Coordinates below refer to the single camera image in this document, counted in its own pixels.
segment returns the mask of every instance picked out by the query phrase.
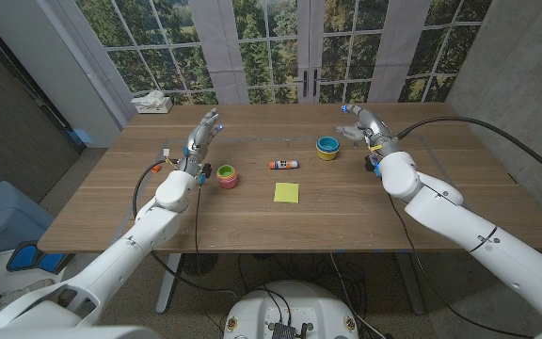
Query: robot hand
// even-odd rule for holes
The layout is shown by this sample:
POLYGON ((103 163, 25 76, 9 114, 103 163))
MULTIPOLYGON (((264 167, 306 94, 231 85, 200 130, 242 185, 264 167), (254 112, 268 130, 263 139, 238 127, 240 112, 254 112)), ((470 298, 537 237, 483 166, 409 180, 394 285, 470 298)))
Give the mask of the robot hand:
POLYGON ((374 113, 357 105, 344 105, 343 112, 358 116, 359 121, 354 126, 336 127, 336 132, 354 141, 365 140, 383 156, 401 151, 391 130, 374 113))
POLYGON ((187 145, 183 149, 185 157, 179 162, 179 170, 183 170, 194 176, 198 175, 200 165, 208 153, 208 145, 213 138, 223 129, 222 125, 215 127, 218 120, 216 108, 211 109, 199 122, 187 137, 187 145))

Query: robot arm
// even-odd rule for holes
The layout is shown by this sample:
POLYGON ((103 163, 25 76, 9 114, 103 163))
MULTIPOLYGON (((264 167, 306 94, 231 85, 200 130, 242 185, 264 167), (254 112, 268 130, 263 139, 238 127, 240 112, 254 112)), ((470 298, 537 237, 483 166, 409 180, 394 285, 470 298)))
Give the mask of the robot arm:
POLYGON ((126 279, 153 249, 177 233, 189 206, 187 192, 198 181, 215 128, 216 109, 189 135, 180 170, 174 170, 139 211, 135 225, 83 271, 52 286, 28 293, 0 312, 0 329, 90 326, 126 279))
POLYGON ((405 211, 425 227, 451 239, 520 294, 542 314, 542 254, 461 206, 463 196, 440 179, 416 170, 386 124, 356 105, 344 112, 359 116, 354 127, 339 127, 347 137, 363 135, 382 158, 382 185, 407 203, 405 211))

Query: green foliage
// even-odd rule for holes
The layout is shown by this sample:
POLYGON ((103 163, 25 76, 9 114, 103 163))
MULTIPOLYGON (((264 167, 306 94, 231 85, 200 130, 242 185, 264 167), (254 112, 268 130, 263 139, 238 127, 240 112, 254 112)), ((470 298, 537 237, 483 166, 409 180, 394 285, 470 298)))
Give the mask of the green foliage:
POLYGON ((275 89, 276 104, 297 104, 298 87, 285 87, 275 89))
POLYGON ((324 32, 346 32, 353 28, 355 0, 326 0, 324 32))
POLYGON ((240 43, 242 62, 246 72, 248 86, 267 85, 269 83, 269 60, 265 41, 240 43))
POLYGON ((142 50, 141 54, 160 89, 184 89, 168 49, 142 50))
POLYGON ((187 95, 183 93, 169 93, 165 94, 165 96, 169 97, 174 105, 189 105, 189 99, 187 98, 187 95))
POLYGON ((217 105, 216 95, 213 91, 192 93, 192 100, 196 105, 217 105))
POLYGON ((192 12, 189 6, 173 5, 170 0, 154 0, 160 24, 165 29, 170 43, 198 42, 198 33, 193 28, 192 12))
POLYGON ((491 0, 466 0, 463 2, 457 20, 459 22, 481 22, 485 19, 491 0))
POLYGON ((432 72, 440 46, 448 30, 449 28, 426 29, 422 32, 407 75, 432 72))
POLYGON ((356 30, 382 29, 387 11, 388 0, 359 0, 356 30))
POLYGON ((117 5, 138 45, 165 43, 148 0, 117 0, 117 5))
POLYGON ((344 80, 349 42, 349 36, 324 38, 322 77, 329 80, 344 80))
POLYGON ((108 52, 131 92, 156 89, 137 51, 108 52))
POLYGON ((374 76, 375 59, 380 47, 381 34, 356 35, 353 38, 353 53, 348 77, 371 79, 374 76))
POLYGON ((271 37, 295 36, 298 29, 296 1, 267 1, 267 5, 269 35, 271 37))
POLYGON ((273 104, 271 89, 248 89, 248 98, 251 104, 273 104))
POLYGON ((438 73, 457 73, 466 59, 480 26, 455 26, 438 62, 438 73))
POLYGON ((459 7, 459 0, 432 0, 425 25, 448 24, 459 7))
MULTIPOLYGON (((297 33, 295 0, 269 1, 269 32, 271 36, 293 36, 297 33)), ((234 0, 233 12, 240 39, 264 38, 264 13, 261 2, 255 0, 234 0)), ((264 86, 271 83, 269 54, 273 69, 273 83, 292 84, 298 77, 298 43, 296 39, 275 40, 267 46, 266 41, 240 43, 240 52, 248 86, 264 86)), ((252 104, 293 103, 297 101, 296 88, 248 89, 252 104)))
POLYGON ((422 100, 425 85, 428 83, 428 76, 421 78, 410 78, 405 80, 399 103, 418 103, 422 100))
POLYGON ((233 14, 238 39, 266 36, 262 4, 257 0, 233 0, 233 14))
POLYGON ((119 16, 109 0, 76 0, 85 19, 95 32, 102 46, 121 47, 131 45, 119 16))
POLYGON ((432 78, 428 94, 425 97, 426 102, 443 102, 447 100, 447 95, 455 82, 454 76, 435 76, 432 78))
POLYGON ((322 85, 319 90, 319 102, 322 104, 341 103, 344 84, 322 85))
POLYGON ((213 86, 202 47, 175 48, 173 53, 182 70, 187 89, 210 89, 213 86))
POLYGON ((371 82, 352 83, 346 85, 346 97, 344 100, 350 104, 366 103, 369 95, 371 82))

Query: wooden table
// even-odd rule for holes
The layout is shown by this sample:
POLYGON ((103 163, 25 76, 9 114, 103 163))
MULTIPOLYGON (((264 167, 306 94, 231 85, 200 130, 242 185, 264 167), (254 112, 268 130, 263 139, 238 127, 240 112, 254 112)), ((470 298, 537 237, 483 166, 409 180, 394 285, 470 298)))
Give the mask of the wooden table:
MULTIPOLYGON (((453 115, 446 104, 361 105, 393 132, 436 116, 453 115)), ((223 131, 207 162, 230 164, 239 173, 234 189, 211 177, 199 207, 200 252, 401 251, 409 245, 381 182, 363 167, 368 154, 341 138, 333 161, 317 158, 315 140, 336 136, 334 128, 356 117, 340 105, 217 105, 223 131), (270 160, 298 160, 299 169, 270 170, 270 160), (275 183, 300 184, 299 203, 273 202, 275 183)), ((137 115, 122 131, 39 242, 47 252, 100 252, 133 224, 131 198, 141 172, 167 145, 181 154, 184 140, 212 106, 175 106, 165 115, 137 115)), ((440 122, 402 140, 418 170, 451 181, 476 214, 542 250, 542 211, 507 174, 465 123, 440 122)), ((171 170, 151 176, 138 207, 171 170)), ((194 252, 196 197, 181 229, 159 250, 194 252)), ((397 203, 401 212, 402 204, 397 203)), ((418 250, 459 247, 425 229, 404 212, 418 250)))

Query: stacked cups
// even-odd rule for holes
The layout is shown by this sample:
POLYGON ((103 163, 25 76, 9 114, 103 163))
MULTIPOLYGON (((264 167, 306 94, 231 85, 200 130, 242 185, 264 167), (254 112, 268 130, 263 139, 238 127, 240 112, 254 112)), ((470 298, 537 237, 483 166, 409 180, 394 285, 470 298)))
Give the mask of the stacked cups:
POLYGON ((340 150, 340 142, 335 137, 320 137, 317 140, 317 156, 323 160, 331 160, 340 150))
POLYGON ((229 165, 223 165, 216 171, 216 179, 223 188, 233 188, 237 185, 237 172, 229 165))

